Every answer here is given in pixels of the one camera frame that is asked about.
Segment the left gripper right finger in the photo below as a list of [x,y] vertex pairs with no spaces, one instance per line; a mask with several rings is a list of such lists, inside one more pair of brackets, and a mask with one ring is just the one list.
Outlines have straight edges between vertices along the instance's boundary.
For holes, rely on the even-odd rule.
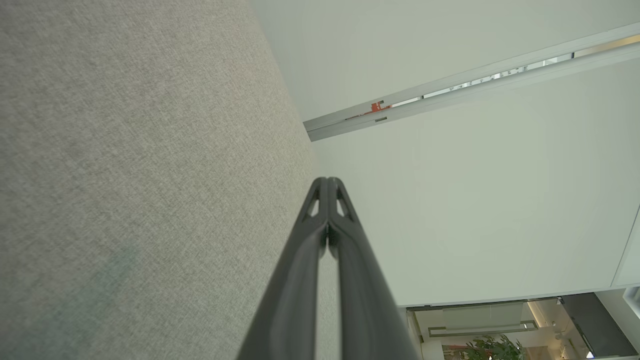
[[327,244],[338,264],[341,358],[416,360],[393,295],[345,184],[328,180]]

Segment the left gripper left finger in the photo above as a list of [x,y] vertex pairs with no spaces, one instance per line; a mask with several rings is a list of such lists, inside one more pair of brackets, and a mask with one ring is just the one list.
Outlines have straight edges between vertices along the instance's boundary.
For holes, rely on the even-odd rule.
[[238,352],[240,360],[313,360],[319,259],[326,247],[326,178],[316,178]]

